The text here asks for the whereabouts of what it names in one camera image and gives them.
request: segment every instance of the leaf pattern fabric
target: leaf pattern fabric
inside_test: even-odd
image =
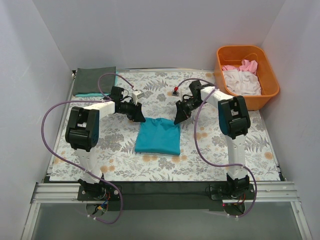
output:
[[[174,120],[175,102],[172,90],[184,79],[201,78],[214,81],[210,72],[123,72],[121,75],[142,90],[144,97],[142,112],[148,118]],[[185,82],[179,90],[191,94],[190,82]],[[117,86],[127,89],[130,86],[118,78]],[[73,100],[100,100],[100,97],[72,97]],[[72,103],[59,139],[57,153],[74,163],[79,163],[75,151],[65,140],[65,132],[70,110],[74,106],[88,106],[90,103]],[[100,121],[97,144],[97,164],[108,181],[225,181],[226,168],[212,167],[201,160],[194,143],[194,123],[197,110],[181,123],[180,156],[165,154],[135,153],[135,144],[140,124],[131,122],[125,115],[113,114]],[[272,154],[270,141],[259,111],[249,112],[251,127],[245,143],[246,165],[258,181],[279,181],[279,174]],[[202,154],[212,163],[227,164],[228,150],[225,136],[219,128],[218,110],[205,104],[198,120],[197,133]],[[51,181],[77,181],[83,172],[58,158],[52,163]]]

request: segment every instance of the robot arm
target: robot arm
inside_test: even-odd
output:
[[[191,117],[192,110],[198,108],[216,87],[210,84],[201,85],[197,80],[193,81],[189,88],[192,97],[176,102],[174,124]],[[244,97],[227,95],[216,89],[207,99],[207,103],[218,109],[220,130],[225,135],[228,148],[228,163],[245,166],[245,141],[251,122]],[[227,181],[234,195],[241,194],[249,188],[248,173],[241,166],[228,167]]]
[[[113,86],[110,98],[112,101],[96,103],[85,107],[72,107],[65,132],[65,140],[70,143],[77,155],[80,165],[101,177],[102,172],[97,164],[97,148],[99,140],[99,121],[111,114],[126,114],[133,122],[145,122],[146,119],[141,111],[141,103],[138,99],[143,92],[137,90],[131,95],[130,102],[124,100],[124,89]],[[85,182],[89,184],[98,183],[99,180],[85,174]]]

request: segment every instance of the folded gray towel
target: folded gray towel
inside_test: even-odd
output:
[[[100,93],[98,88],[98,79],[106,73],[116,73],[116,67],[102,67],[84,69],[78,68],[74,79],[72,95],[77,94],[97,94]],[[100,87],[105,94],[111,92],[111,88],[115,85],[116,76],[107,75],[100,81]]]

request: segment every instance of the orange plastic bin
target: orange plastic bin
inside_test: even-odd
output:
[[[222,66],[233,65],[239,67],[244,59],[249,61],[256,60],[258,63],[256,76],[260,82],[261,95],[243,96],[248,110],[255,111],[261,109],[272,97],[278,94],[280,90],[278,81],[265,52],[261,48],[253,45],[223,46],[216,51],[216,57],[217,61],[214,68],[215,82],[222,92],[233,96],[236,96],[236,94],[227,89]]]

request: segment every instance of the folded teal cloth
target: folded teal cloth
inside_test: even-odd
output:
[[[115,76],[114,85],[116,86],[118,83],[118,76]],[[77,98],[89,98],[89,97],[103,97],[101,93],[79,93],[75,95]]]
[[[77,98],[89,98],[89,97],[103,97],[101,93],[80,93],[75,95]]]
[[[136,153],[180,155],[180,124],[165,118],[145,118],[135,143]]]

